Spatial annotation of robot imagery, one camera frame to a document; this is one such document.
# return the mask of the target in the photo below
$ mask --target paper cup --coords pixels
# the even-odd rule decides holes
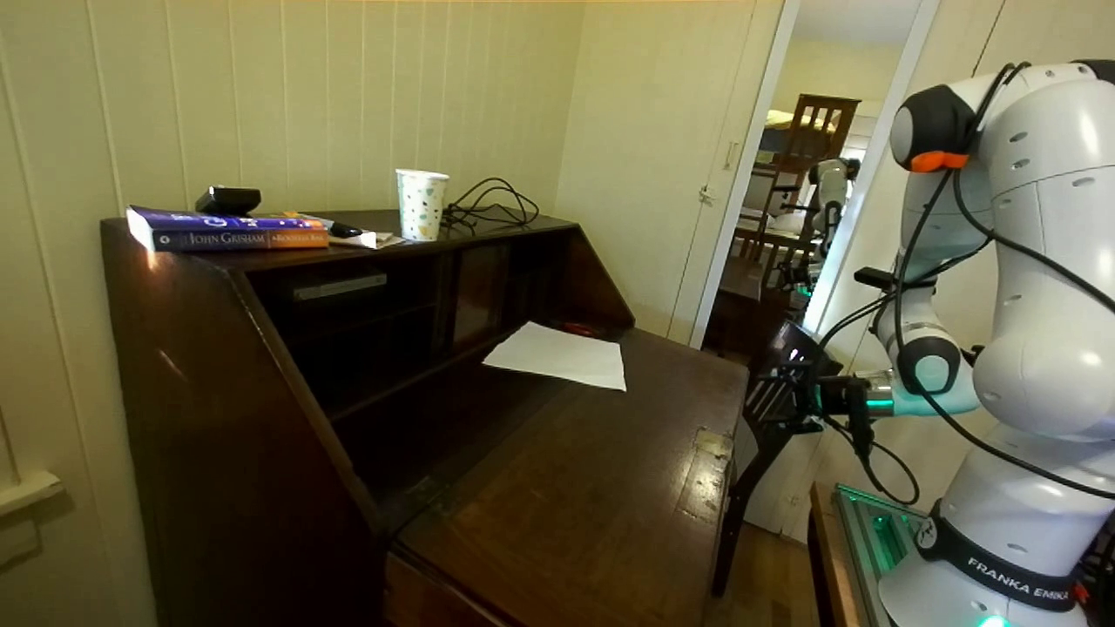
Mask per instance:
[[[447,206],[447,178],[439,169],[392,169],[396,211],[405,241],[436,241]]]

